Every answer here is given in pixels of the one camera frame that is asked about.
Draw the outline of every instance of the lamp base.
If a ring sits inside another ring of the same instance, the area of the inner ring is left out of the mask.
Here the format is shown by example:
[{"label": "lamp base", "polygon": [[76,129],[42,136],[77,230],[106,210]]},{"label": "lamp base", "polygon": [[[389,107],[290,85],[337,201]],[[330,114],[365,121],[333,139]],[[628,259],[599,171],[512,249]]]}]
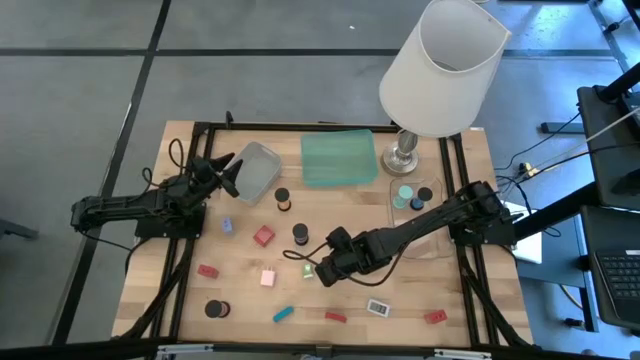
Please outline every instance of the lamp base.
[{"label": "lamp base", "polygon": [[380,156],[380,164],[384,171],[393,176],[409,175],[418,166],[418,151],[412,149],[403,153],[399,149],[397,141],[387,146]]}]

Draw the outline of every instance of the green tray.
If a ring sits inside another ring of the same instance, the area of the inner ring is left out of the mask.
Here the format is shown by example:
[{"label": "green tray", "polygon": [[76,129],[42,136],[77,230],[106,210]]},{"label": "green tray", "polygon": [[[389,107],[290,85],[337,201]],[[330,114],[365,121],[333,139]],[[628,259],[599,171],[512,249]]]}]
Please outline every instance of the green tray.
[{"label": "green tray", "polygon": [[370,130],[303,135],[302,177],[311,187],[368,184],[378,176]]}]

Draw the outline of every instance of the white lampshade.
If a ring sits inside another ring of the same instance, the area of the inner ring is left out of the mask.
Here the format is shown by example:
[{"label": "white lampshade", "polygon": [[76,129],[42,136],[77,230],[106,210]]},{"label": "white lampshade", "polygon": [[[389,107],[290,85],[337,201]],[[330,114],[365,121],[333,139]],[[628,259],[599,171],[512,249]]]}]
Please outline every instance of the white lampshade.
[{"label": "white lampshade", "polygon": [[380,83],[389,117],[417,135],[468,128],[511,33],[469,0],[433,0]]}]

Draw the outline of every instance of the white label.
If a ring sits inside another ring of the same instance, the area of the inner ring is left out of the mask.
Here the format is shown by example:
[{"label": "white label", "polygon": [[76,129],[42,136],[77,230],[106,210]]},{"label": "white label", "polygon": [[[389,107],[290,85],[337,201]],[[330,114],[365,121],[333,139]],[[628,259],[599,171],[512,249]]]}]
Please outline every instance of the white label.
[{"label": "white label", "polygon": [[369,299],[367,310],[379,316],[389,317],[391,307],[387,304],[381,303],[380,301]]}]

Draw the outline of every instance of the silver lamp base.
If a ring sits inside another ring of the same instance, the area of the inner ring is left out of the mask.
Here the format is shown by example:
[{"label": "silver lamp base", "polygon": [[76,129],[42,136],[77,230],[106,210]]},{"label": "silver lamp base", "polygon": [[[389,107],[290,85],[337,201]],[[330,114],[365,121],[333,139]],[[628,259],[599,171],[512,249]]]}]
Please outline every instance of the silver lamp base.
[{"label": "silver lamp base", "polygon": [[380,164],[387,173],[393,176],[406,176],[418,166],[418,136],[414,133],[403,131],[398,141],[387,146],[380,156]]}]

